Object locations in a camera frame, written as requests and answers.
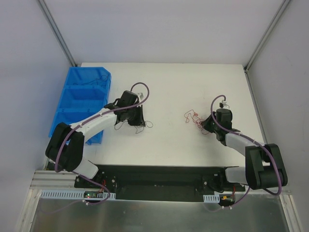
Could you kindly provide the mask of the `right aluminium frame post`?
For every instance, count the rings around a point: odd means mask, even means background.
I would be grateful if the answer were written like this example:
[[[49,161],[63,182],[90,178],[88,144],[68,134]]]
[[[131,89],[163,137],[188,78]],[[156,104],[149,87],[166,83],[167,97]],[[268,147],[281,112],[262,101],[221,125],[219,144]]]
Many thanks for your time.
[[[258,44],[256,45],[253,53],[251,54],[249,60],[244,65],[244,71],[247,73],[255,60],[257,59],[258,55],[262,51],[263,47],[266,45],[268,39],[270,38],[272,32],[274,31],[275,27],[278,25],[280,19],[287,11],[289,5],[292,3],[292,0],[283,0],[279,5],[279,8],[275,12],[274,16],[272,17],[269,25],[267,26],[266,30],[264,31],[262,37],[260,38]]]

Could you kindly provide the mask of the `blue plastic bin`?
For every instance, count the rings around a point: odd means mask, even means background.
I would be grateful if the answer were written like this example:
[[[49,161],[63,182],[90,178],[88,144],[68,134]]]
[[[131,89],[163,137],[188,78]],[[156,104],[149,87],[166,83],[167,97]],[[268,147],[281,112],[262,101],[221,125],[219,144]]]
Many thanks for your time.
[[[50,128],[75,123],[97,113],[108,103],[111,73],[103,67],[70,67]]]

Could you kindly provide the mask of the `aluminium frame post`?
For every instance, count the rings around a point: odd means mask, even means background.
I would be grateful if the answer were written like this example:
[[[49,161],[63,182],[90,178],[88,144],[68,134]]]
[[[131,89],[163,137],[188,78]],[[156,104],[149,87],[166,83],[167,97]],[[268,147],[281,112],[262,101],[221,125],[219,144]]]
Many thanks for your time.
[[[278,25],[280,19],[287,11],[289,5],[292,3],[292,0],[283,0],[279,5],[279,8],[275,12],[274,16],[272,17],[269,25],[267,26],[266,30],[264,31],[262,37],[260,38],[258,44],[256,45],[253,53],[251,54],[249,60],[244,65],[244,71],[247,73],[255,60],[257,59],[258,55],[262,51],[263,47],[266,45],[268,39],[270,38],[272,32],[274,31],[275,27]]]
[[[61,50],[63,51],[66,59],[68,60],[70,66],[72,67],[77,67],[78,63],[75,61],[75,59],[73,58],[72,53],[70,52],[70,49],[67,45],[67,43],[65,42],[62,33],[46,3],[45,0],[37,0],[36,1],[40,10],[42,11],[42,14],[44,15],[49,27],[51,28],[51,31],[53,33],[53,35],[55,36]]]

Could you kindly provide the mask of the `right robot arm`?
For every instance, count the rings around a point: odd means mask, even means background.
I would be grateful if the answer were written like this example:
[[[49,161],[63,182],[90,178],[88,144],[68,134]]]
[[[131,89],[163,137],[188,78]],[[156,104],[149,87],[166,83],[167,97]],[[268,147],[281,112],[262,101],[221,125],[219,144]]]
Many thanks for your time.
[[[229,190],[235,183],[249,186],[253,190],[281,189],[288,184],[288,176],[276,144],[264,144],[245,137],[232,128],[232,112],[220,108],[200,124],[204,130],[214,133],[224,146],[234,149],[245,157],[244,167],[228,167],[225,174],[217,178],[221,190]]]

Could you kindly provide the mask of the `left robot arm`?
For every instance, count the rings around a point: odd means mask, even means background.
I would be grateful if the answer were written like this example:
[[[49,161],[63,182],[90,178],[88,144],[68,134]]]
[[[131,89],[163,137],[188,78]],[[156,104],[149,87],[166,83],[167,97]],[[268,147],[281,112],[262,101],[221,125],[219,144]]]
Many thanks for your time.
[[[132,126],[144,126],[142,93],[124,91],[114,102],[105,105],[94,115],[70,125],[59,123],[51,136],[45,155],[55,162],[55,171],[82,175],[91,188],[101,185],[99,168],[83,156],[85,143],[108,127],[126,121]]]

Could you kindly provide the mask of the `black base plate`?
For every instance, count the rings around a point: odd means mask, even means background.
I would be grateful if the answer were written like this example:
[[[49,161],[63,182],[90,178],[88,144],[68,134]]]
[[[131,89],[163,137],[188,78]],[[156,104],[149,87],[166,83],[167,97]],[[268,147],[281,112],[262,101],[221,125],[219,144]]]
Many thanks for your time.
[[[229,183],[224,167],[99,165],[92,182],[76,177],[74,187],[96,189],[103,184],[118,200],[202,202],[205,195],[244,192]]]

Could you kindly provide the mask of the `left aluminium frame post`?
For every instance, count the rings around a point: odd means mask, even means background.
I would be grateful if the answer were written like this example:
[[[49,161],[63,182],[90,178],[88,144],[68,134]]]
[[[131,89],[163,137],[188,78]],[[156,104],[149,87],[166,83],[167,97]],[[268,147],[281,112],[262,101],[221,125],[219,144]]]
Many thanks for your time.
[[[53,33],[53,35],[55,36],[61,50],[63,51],[66,59],[68,60],[70,66],[72,67],[77,67],[78,63],[75,61],[75,59],[73,58],[72,53],[70,52],[70,49],[67,45],[67,43],[65,42],[62,33],[46,3],[45,0],[37,0],[36,1],[40,10],[42,11],[42,14],[44,15],[49,27],[51,28],[51,31]]]

